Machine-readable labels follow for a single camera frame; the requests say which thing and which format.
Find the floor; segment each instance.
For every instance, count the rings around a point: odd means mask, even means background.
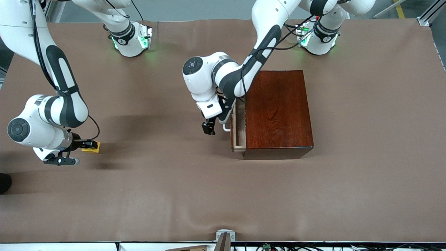
[[[144,19],[149,21],[192,21],[202,19],[250,19],[251,8],[256,0],[152,0],[147,4],[146,0],[134,0]],[[433,0],[407,0],[402,4],[405,18],[416,18],[425,11]],[[378,12],[388,7],[393,0],[377,0],[373,9],[362,17],[372,18]],[[72,2],[58,3],[60,8],[55,8],[50,15],[51,22],[98,22],[99,20],[90,12],[73,4]],[[133,6],[125,9],[133,21],[139,20],[139,15]],[[308,12],[297,9],[290,19],[302,19],[308,16]],[[387,12],[381,18],[398,18],[396,9]],[[440,13],[432,25],[434,41],[439,54],[446,58],[446,11]],[[12,53],[0,40],[0,67],[7,69],[11,63]]]

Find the wooden box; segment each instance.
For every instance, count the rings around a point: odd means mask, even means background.
[[[260,71],[231,115],[244,159],[299,159],[314,148],[303,71]]]

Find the robotic arm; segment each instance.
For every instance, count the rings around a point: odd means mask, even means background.
[[[97,148],[97,142],[81,140],[68,127],[76,128],[88,118],[68,60],[54,43],[40,5],[29,0],[0,1],[0,37],[16,54],[40,65],[57,96],[34,95],[22,113],[8,125],[9,137],[31,146],[46,164],[75,165],[69,158],[77,148]]]
[[[297,6],[307,9],[313,15],[323,16],[335,13],[333,10],[337,10],[338,3],[341,2],[351,9],[362,10],[371,8],[373,4],[370,6],[369,3],[374,3],[375,0],[257,0],[252,8],[252,22],[257,32],[257,42],[242,65],[224,52],[187,60],[183,66],[183,78],[195,103],[206,118],[202,124],[204,133],[215,134],[216,118],[220,124],[227,122],[236,98],[244,96],[251,87],[257,73],[268,60],[272,48],[277,46],[282,26]],[[224,96],[217,94],[218,88]]]
[[[135,57],[150,47],[152,28],[130,22],[122,10],[131,0],[72,0],[97,16],[110,32],[115,48],[126,57]]]

